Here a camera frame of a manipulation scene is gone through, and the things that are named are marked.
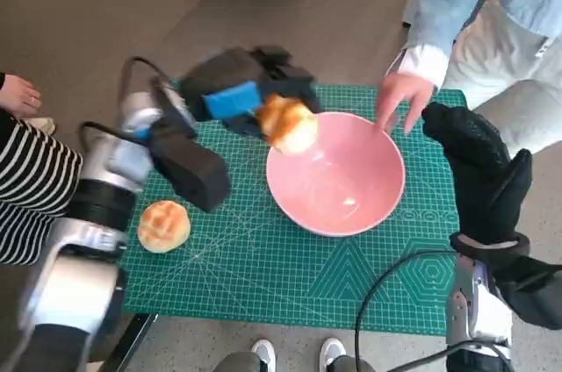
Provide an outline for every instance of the shoe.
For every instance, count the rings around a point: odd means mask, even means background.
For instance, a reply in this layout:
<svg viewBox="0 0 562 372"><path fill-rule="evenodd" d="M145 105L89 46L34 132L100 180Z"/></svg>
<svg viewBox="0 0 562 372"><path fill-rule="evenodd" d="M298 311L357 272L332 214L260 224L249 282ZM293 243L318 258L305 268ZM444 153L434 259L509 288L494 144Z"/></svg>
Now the shoe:
<svg viewBox="0 0 562 372"><path fill-rule="evenodd" d="M324 341L320 349L320 372L326 372L328 365L338 357L346 354L347 352L345 351L343 343L338 339L332 338Z"/></svg>
<svg viewBox="0 0 562 372"><path fill-rule="evenodd" d="M269 340L258 340L252 346L252 352L257 354L263 363L267 364L268 372L275 372L277 359L275 349Z"/></svg>
<svg viewBox="0 0 562 372"><path fill-rule="evenodd" d="M53 118L28 118L24 119L24 121L28 125L39 129L47 135L53 135L54 130L56 129L56 124L54 123Z"/></svg>

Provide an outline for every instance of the white sleeve cuff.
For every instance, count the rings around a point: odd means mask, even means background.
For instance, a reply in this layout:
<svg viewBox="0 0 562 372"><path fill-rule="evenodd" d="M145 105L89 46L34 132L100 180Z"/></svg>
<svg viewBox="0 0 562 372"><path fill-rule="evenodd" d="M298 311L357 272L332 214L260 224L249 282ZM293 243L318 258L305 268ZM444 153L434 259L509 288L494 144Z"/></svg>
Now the white sleeve cuff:
<svg viewBox="0 0 562 372"><path fill-rule="evenodd" d="M439 47L419 45L406 49L397 72L419 76L441 89L448 66L449 57Z"/></svg>

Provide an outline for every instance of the black cable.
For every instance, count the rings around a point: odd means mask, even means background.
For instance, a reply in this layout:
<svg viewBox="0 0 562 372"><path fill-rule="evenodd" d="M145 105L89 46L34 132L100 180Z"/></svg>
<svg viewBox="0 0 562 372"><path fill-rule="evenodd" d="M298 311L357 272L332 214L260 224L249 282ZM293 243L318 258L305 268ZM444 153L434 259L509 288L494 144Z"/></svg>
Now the black cable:
<svg viewBox="0 0 562 372"><path fill-rule="evenodd" d="M513 366L511 366L511 363L509 362L506 355L504 353L502 353L501 350L498 347L496 347L493 343L491 343L489 341L480 341L480 340L460 341L457 344L453 344L452 346L448 346L446 349L444 349L441 352L431 354L431 355L429 355L427 357L424 357L422 359L418 359L417 361L411 361L411 362L406 363L404 365L398 366L397 368L390 369L388 372L407 372L408 370L419 368L420 366L425 366L425 365L428 365L430 363L433 363L434 361L438 361L439 359L441 359L445 356L448 356L449 354L453 354L453 353L457 352L458 350L461 350L463 348L470 347L470 346L482 346L482 347L489 348L494 353L496 353L498 355L498 357L503 361L503 363L506 365L506 368L508 369L508 372L515 372L514 369L513 369Z"/></svg>
<svg viewBox="0 0 562 372"><path fill-rule="evenodd" d="M394 272L396 272L396 270L398 270L398 268L400 268L403 264L410 262L411 260L426 257L426 256L432 256L432 255L456 255L456 254L458 254L456 251L449 251L449 250L428 250L428 251L416 252L415 254L407 255L404 258L398 260L381 277L379 277L377 281L375 281L375 283L372 285L371 289L367 293L367 296L365 296L365 299L361 304L361 308L359 308L359 313L357 314L357 318L355 322L355 356L356 356L355 364L356 364L357 372L361 372L361 354L359 349L359 335L361 333L361 321L363 320L363 316L367 311L369 302L371 301L375 293L377 293L377 290L380 288L383 282L390 275L394 274ZM509 372L514 372L513 367L509 363L509 360L506 358L505 354L503 354L501 350L498 349L498 347L496 347L494 344L488 341L479 341L479 340L461 341L457 344L447 347L445 350L441 352L432 354L422 359L418 359L417 361L411 361L402 366L398 366L397 368L391 369L388 372L406 372L413 368L419 368L420 366L424 366L434 361L437 361L443 358L444 356L448 356L449 354L453 354L458 350L469 346L482 346L482 347L489 348L500 357L500 359L505 363Z"/></svg>
<svg viewBox="0 0 562 372"><path fill-rule="evenodd" d="M133 66L135 63L144 63L145 65L151 67L163 80L170 82L169 76L158 67L155 63L143 58L142 56L132 56L125 61L123 68L121 69L121 79L119 81L119 104L123 103L129 92L129 83L131 82L131 76L133 75Z"/></svg>
<svg viewBox="0 0 562 372"><path fill-rule="evenodd" d="M87 128L96 129L101 132L109 133L114 137L117 137L121 140L133 142L134 144L138 144L139 146L143 146L143 147L147 146L147 143L145 141L143 141L142 139L138 139L126 132L118 131L117 129L113 129L110 128L109 126L99 124L98 122L87 121L87 122L82 122L78 126L78 139L80 140L80 145L82 146L84 151L88 151L89 149L88 142L86 141L86 134L85 134Z"/></svg>

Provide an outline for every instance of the gray floor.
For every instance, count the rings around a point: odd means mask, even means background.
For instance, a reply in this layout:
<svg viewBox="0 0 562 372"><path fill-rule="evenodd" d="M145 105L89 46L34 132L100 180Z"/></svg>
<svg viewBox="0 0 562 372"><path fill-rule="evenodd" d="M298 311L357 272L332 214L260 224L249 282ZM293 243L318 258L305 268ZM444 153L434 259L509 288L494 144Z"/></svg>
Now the gray floor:
<svg viewBox="0 0 562 372"><path fill-rule="evenodd" d="M0 69L36 83L44 112L55 116L59 137L76 146L79 121L110 122L120 64L130 54L157 59L172 75L233 45L278 43L319 82L376 83L404 40L400 14L406 0L1 0ZM493 116L500 104L488 108ZM520 230L533 252L562 261L559 251L562 189L557 161L562 147L536 158L536 179ZM22 270L3 268L0 329L13 323ZM224 355L267 337L276 345L279 371L314 370L317 350L343 331L160 318L128 370L210 370ZM6 349L3 335L0 348ZM560 333L517 324L520 370L557 370ZM429 354L443 340L367 333L363 354L378 370ZM435 365L423 370L443 370Z"/></svg>

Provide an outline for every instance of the black and white striped sleeve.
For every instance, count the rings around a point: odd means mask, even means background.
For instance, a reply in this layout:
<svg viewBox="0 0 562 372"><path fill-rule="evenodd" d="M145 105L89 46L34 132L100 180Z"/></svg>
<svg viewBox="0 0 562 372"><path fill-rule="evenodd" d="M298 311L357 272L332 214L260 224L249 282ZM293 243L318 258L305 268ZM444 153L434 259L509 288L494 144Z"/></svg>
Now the black and white striped sleeve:
<svg viewBox="0 0 562 372"><path fill-rule="evenodd" d="M0 110L0 262L37 260L54 219L64 214L83 157Z"/></svg>

